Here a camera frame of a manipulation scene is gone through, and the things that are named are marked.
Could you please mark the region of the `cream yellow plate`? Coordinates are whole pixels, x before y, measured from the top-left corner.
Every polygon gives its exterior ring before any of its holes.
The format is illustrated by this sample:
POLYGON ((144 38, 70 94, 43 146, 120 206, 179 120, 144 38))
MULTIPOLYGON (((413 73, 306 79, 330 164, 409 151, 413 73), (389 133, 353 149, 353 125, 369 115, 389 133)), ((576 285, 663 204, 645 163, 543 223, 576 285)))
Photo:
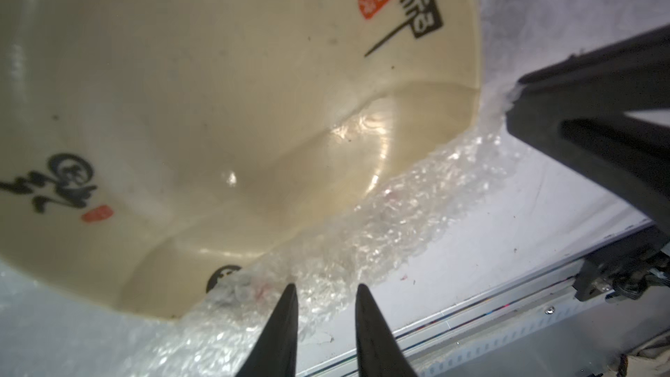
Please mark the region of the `cream yellow plate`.
POLYGON ((455 139, 476 0, 1 0, 1 258, 162 319, 455 139))

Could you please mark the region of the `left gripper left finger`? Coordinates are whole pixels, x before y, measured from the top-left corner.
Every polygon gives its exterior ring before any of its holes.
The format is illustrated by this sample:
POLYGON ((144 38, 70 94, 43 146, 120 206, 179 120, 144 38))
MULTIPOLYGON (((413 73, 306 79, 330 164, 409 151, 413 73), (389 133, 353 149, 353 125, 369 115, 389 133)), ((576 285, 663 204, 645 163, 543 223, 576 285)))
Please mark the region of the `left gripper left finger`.
POLYGON ((237 377, 296 375, 298 295, 288 284, 237 377))

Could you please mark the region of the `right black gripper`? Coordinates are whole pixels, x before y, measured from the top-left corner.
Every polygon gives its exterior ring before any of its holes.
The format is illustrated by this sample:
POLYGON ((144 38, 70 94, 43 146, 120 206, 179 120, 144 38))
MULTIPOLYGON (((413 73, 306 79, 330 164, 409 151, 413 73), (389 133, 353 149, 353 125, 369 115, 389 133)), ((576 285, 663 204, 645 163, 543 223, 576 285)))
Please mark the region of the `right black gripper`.
POLYGON ((669 129, 631 117, 669 108, 662 26, 518 80, 516 139, 614 193, 669 231, 669 129))

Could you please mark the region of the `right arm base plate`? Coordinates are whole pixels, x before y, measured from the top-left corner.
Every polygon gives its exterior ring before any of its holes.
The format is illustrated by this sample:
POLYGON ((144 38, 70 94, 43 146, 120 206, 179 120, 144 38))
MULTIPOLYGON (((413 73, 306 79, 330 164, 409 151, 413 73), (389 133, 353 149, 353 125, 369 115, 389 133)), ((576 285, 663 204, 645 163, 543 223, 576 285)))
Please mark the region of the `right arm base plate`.
POLYGON ((573 283, 580 302, 603 294, 639 300, 654 286, 669 286, 669 235, 654 225, 593 251, 573 283))

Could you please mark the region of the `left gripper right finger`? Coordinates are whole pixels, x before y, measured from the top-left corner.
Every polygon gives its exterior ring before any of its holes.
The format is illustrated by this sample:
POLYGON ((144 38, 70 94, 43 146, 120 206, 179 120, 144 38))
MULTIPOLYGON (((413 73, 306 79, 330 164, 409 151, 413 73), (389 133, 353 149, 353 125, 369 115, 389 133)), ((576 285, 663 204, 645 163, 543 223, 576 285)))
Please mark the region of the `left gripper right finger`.
POLYGON ((359 376, 417 377, 365 284, 356 293, 355 328, 359 376))

